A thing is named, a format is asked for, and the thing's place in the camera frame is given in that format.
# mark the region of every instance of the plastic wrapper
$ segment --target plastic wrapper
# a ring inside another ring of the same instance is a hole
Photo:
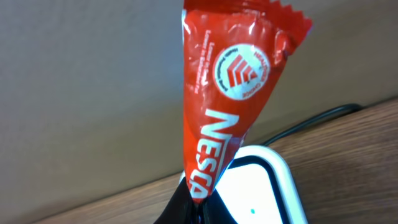
[[[259,116],[312,26],[279,1],[185,0],[183,153],[201,203]]]

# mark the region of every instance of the cone-shaped package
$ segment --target cone-shaped package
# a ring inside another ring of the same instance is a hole
[[[185,0],[183,153],[196,203],[211,195],[310,19],[270,0]]]

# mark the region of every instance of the white logo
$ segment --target white logo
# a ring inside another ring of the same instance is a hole
[[[268,79],[267,55],[251,44],[236,44],[222,51],[213,74],[216,86],[228,98],[246,100],[259,91]]]

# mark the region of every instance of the black cable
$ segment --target black cable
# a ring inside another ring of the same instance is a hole
[[[306,128],[307,126],[314,124],[316,122],[319,122],[320,120],[331,118],[332,116],[334,116],[333,119],[339,118],[339,117],[345,116],[347,114],[351,114],[351,113],[360,111],[362,109],[363,109],[363,107],[361,105],[358,105],[356,103],[350,103],[347,105],[343,105],[343,106],[339,106],[339,107],[327,110],[323,113],[315,115],[315,116],[301,122],[300,124],[297,124],[297,125],[289,128],[286,131],[283,131],[283,132],[275,135],[274,137],[272,137],[272,138],[268,139],[267,141],[265,141],[264,143],[262,143],[262,145],[269,146],[270,144],[276,142],[277,140],[284,138],[286,136],[289,136],[293,133],[296,133],[297,131],[301,131],[302,129]]]

